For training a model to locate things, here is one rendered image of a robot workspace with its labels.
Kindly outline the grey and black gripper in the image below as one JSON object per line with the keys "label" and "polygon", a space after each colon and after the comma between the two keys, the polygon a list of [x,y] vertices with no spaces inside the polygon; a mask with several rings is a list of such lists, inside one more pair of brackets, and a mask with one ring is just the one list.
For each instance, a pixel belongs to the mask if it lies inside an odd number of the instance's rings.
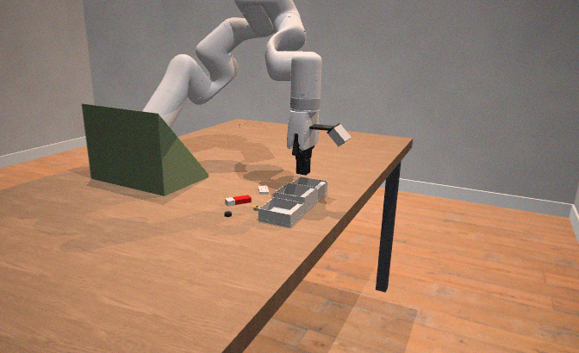
{"label": "grey and black gripper", "polygon": [[310,173],[312,150],[319,139],[319,130],[309,129],[309,127],[319,124],[320,109],[298,110],[290,108],[290,110],[287,148],[291,149],[292,147],[292,155],[296,156],[296,174],[306,176]]}

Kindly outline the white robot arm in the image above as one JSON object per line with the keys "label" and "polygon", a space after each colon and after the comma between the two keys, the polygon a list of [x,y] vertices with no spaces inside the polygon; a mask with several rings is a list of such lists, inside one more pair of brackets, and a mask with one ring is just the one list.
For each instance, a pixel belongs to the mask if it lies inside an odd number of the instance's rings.
{"label": "white robot arm", "polygon": [[[321,56],[296,52],[306,33],[292,0],[234,0],[245,18],[229,18],[204,38],[196,55],[210,73],[186,54],[172,59],[144,112],[158,113],[171,127],[187,97],[204,104],[228,85],[238,72],[231,51],[242,41],[274,34],[265,49],[271,79],[291,81],[290,107],[316,110],[321,105]],[[276,50],[275,50],[276,49]]]}

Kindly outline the white rack of bins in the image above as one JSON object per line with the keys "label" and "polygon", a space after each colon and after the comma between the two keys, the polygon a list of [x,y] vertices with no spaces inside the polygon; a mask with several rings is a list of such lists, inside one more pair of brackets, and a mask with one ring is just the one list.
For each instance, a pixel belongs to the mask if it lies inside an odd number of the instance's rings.
{"label": "white rack of bins", "polygon": [[327,181],[300,176],[258,209],[258,221],[291,228],[326,195]]}

